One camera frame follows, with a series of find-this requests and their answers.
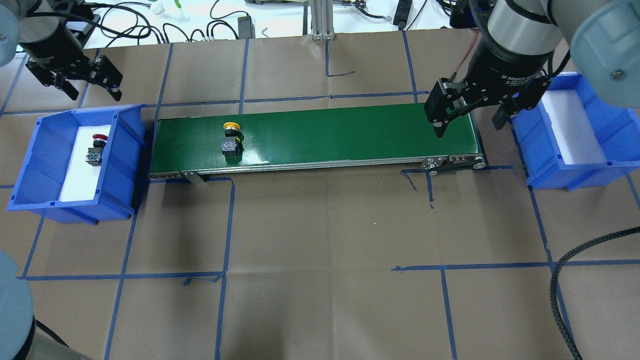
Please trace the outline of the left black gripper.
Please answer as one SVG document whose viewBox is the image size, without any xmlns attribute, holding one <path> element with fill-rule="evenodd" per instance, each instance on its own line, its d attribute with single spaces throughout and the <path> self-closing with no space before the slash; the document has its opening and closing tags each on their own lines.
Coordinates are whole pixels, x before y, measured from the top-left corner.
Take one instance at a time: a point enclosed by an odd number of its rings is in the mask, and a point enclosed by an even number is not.
<svg viewBox="0 0 640 360">
<path fill-rule="evenodd" d="M 104 54 L 89 58 L 70 30 L 53 30 L 45 38 L 25 43 L 29 55 L 26 68 L 45 86 L 62 91 L 71 100 L 79 92 L 71 80 L 82 80 L 104 88 L 114 101 L 122 98 L 122 73 Z"/>
</svg>

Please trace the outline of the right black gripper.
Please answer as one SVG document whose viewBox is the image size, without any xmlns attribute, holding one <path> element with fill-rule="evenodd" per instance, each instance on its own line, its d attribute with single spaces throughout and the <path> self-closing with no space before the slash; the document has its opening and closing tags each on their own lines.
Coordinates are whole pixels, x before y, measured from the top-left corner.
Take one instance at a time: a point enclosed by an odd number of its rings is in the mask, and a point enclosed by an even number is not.
<svg viewBox="0 0 640 360">
<path fill-rule="evenodd" d="M 550 52 L 517 54 L 494 41 L 480 41 L 466 75 L 457 79 L 454 72 L 439 78 L 423 105 L 435 136 L 442 138 L 454 120 L 478 108 L 498 106 L 491 121 L 494 129 L 502 130 L 520 111 L 537 107 L 551 84 L 544 70 L 550 57 Z"/>
</svg>

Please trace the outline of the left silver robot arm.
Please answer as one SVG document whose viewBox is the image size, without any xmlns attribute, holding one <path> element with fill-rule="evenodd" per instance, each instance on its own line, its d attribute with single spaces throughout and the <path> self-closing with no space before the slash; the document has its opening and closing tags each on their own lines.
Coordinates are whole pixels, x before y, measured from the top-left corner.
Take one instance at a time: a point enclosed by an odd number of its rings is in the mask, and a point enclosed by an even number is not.
<svg viewBox="0 0 640 360">
<path fill-rule="evenodd" d="M 98 27 L 92 17 L 55 11 L 48 0 L 3 0 L 0 8 L 2 66 L 21 47 L 28 56 L 26 68 L 43 86 L 77 100 L 79 92 L 71 82 L 82 80 L 121 100 L 121 72 L 105 55 L 87 57 L 83 44 L 64 22 L 75 19 Z"/>
</svg>

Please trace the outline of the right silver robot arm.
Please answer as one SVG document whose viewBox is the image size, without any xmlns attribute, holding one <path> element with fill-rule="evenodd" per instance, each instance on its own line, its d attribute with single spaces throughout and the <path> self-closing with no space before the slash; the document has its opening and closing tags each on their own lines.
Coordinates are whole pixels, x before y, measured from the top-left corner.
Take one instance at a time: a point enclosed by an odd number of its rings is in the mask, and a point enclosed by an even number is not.
<svg viewBox="0 0 640 360">
<path fill-rule="evenodd" d="M 423 106 L 435 135 L 458 117 L 498 106 L 503 128 L 541 101 L 569 61 L 595 94 L 624 109 L 639 107 L 637 0 L 457 0 L 453 28 L 475 28 L 478 43 L 461 80 L 442 77 Z"/>
</svg>

